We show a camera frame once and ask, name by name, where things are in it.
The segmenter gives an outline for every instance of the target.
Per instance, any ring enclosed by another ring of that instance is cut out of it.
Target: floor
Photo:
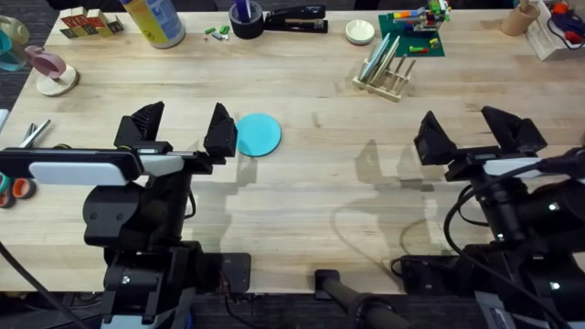
[[[174,1],[179,10],[188,10],[189,4],[201,0]],[[258,0],[265,10],[283,5],[313,4],[312,0]],[[425,0],[381,0],[381,9],[418,7]],[[217,0],[218,9],[226,10],[231,0]],[[328,10],[351,10],[354,0],[325,0]],[[491,7],[497,0],[452,0],[453,6]],[[17,17],[23,21],[31,34],[29,44],[44,44],[50,29],[57,17],[46,0],[0,0],[0,15]],[[11,109],[25,83],[29,69],[18,72],[0,71],[0,108]],[[388,296],[397,313],[412,321],[435,324],[435,327],[450,327],[452,329],[485,328],[486,324],[476,303],[472,300],[454,297],[421,298],[414,296]],[[17,302],[14,299],[0,298],[0,327],[1,328],[45,328],[52,324],[64,321],[55,311],[25,310],[22,308],[6,308]],[[286,320],[292,327],[301,328],[337,328],[343,321],[340,309],[330,302],[316,302],[311,295],[275,295],[261,299],[254,303],[254,319],[259,324],[274,326]],[[217,296],[201,296],[195,304],[197,328],[227,328],[244,327],[231,319],[224,308],[223,300]],[[89,316],[98,312],[96,307],[78,311],[82,316]],[[242,317],[250,316],[250,306],[243,303],[234,306],[234,312]]]

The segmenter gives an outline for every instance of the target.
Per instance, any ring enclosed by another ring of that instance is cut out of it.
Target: white bowl
[[[356,45],[366,45],[374,39],[374,27],[363,19],[354,19],[346,25],[346,37]]]

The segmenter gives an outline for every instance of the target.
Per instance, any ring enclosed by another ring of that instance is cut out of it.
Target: tape roll
[[[264,16],[262,7],[257,3],[250,1],[250,22],[242,23],[239,20],[238,9],[232,5],[228,11],[229,20],[231,21],[231,30],[236,37],[243,39],[253,39],[264,32]]]

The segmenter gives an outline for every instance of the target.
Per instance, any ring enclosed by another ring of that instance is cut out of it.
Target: pink cup
[[[33,68],[53,80],[57,80],[67,69],[63,58],[45,52],[42,47],[28,46],[25,52],[30,56],[30,64]]]

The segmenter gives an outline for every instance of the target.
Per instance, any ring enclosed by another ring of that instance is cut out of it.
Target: wooden rack
[[[407,83],[410,81],[410,72],[414,67],[414,64],[417,62],[416,59],[410,62],[409,67],[407,68],[404,74],[400,74],[400,69],[406,60],[406,55],[404,55],[401,59],[399,64],[396,66],[395,69],[390,68],[390,64],[392,60],[396,56],[396,50],[399,47],[400,37],[397,37],[392,44],[392,47],[382,55],[382,60],[380,60],[374,69],[372,69],[372,73],[366,75],[362,80],[359,77],[362,75],[362,72],[366,69],[367,64],[372,59],[373,53],[376,48],[372,49],[372,52],[369,54],[368,58],[364,59],[364,64],[362,64],[362,68],[352,80],[352,84],[359,89],[367,90],[377,94],[378,96],[384,97],[387,100],[399,102],[402,98],[400,94]]]

